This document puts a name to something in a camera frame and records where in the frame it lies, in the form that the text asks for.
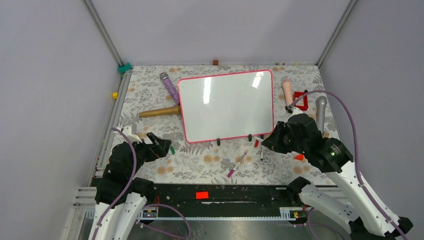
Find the pink framed whiteboard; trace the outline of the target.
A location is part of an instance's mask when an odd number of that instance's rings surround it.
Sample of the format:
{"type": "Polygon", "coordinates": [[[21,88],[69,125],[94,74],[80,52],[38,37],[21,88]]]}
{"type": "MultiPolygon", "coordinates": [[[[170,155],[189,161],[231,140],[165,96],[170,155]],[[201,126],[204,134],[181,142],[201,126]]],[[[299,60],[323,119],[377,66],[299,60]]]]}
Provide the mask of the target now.
{"type": "Polygon", "coordinates": [[[265,135],[274,130],[268,69],[182,78],[177,83],[188,143],[265,135]]]}

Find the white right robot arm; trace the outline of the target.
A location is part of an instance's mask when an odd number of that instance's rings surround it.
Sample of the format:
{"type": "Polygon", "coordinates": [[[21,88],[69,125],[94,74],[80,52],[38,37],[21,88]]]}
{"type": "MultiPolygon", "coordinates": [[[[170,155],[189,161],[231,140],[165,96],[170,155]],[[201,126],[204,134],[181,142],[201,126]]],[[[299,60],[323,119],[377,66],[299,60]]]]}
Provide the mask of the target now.
{"type": "Polygon", "coordinates": [[[330,178],[349,201],[342,203],[323,193],[304,177],[287,185],[287,201],[310,206],[343,227],[353,240],[394,240],[406,237],[413,224],[393,213],[368,186],[353,155],[336,138],[323,137],[313,118],[293,114],[279,121],[262,146],[280,154],[303,154],[308,162],[330,178]]]}

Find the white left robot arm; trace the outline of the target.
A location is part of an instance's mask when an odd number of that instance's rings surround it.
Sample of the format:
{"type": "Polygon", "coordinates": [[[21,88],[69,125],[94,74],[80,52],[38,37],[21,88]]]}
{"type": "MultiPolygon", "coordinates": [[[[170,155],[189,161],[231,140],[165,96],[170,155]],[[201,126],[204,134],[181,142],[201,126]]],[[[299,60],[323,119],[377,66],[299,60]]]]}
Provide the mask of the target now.
{"type": "Polygon", "coordinates": [[[96,185],[91,240],[125,240],[144,206],[155,200],[154,183],[136,177],[144,163],[167,156],[172,141],[149,132],[150,143],[114,128],[124,142],[113,147],[102,178],[96,185]]]}

